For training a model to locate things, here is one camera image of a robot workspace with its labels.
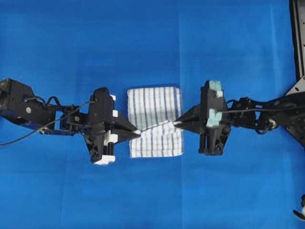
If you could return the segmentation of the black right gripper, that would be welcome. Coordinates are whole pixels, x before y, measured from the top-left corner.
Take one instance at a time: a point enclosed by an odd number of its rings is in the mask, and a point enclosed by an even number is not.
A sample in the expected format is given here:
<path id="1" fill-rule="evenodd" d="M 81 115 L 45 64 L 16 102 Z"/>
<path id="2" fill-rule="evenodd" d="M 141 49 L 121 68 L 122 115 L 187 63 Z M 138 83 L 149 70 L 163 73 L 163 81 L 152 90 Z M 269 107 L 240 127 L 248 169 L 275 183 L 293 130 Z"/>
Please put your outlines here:
<path id="1" fill-rule="evenodd" d="M 231 126 L 219 81 L 209 80 L 201 87 L 200 104 L 193 106 L 175 120 L 175 127 L 200 135 L 199 153 L 222 155 Z"/>

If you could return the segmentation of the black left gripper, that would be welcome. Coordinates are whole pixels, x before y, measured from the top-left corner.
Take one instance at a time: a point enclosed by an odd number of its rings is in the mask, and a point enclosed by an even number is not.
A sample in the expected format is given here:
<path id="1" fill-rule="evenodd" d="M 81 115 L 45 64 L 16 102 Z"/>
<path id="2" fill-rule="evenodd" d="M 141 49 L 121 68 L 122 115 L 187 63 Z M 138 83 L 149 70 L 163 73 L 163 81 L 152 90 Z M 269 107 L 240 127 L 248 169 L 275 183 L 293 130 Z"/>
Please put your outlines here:
<path id="1" fill-rule="evenodd" d="M 107 88 L 99 88 L 90 97 L 88 127 L 84 140 L 90 162 L 108 165 L 115 161 L 114 145 L 140 137 L 137 128 L 119 111 L 114 111 L 114 99 Z"/>

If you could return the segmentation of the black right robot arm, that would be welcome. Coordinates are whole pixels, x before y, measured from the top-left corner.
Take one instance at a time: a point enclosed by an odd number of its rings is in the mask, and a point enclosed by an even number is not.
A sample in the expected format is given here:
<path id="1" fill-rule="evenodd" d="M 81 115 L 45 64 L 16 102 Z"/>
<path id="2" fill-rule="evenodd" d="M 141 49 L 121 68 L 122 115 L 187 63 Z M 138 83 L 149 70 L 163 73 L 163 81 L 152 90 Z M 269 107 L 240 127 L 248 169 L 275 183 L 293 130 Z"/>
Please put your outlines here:
<path id="1" fill-rule="evenodd" d="M 305 93 L 284 95 L 268 102 L 247 97 L 226 101 L 219 81 L 206 81 L 201 99 L 173 125 L 200 136 L 199 153 L 221 156 L 231 128 L 253 129 L 260 135 L 283 126 L 302 146 L 305 144 Z"/>

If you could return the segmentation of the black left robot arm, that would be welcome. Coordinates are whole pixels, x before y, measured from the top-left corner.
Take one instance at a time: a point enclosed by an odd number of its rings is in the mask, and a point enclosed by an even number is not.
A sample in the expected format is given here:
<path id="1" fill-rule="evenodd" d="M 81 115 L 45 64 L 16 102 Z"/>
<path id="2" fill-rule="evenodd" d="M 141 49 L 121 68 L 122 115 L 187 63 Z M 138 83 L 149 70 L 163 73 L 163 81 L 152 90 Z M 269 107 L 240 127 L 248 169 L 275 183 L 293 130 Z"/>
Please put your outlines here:
<path id="1" fill-rule="evenodd" d="M 140 137 L 140 131 L 115 109 L 116 97 L 107 88 L 90 96 L 83 105 L 61 105 L 55 96 L 47 101 L 31 87 L 7 78 L 0 83 L 0 115 L 9 122 L 42 135 L 83 136 L 90 162 L 108 165 L 115 161 L 115 144 Z"/>

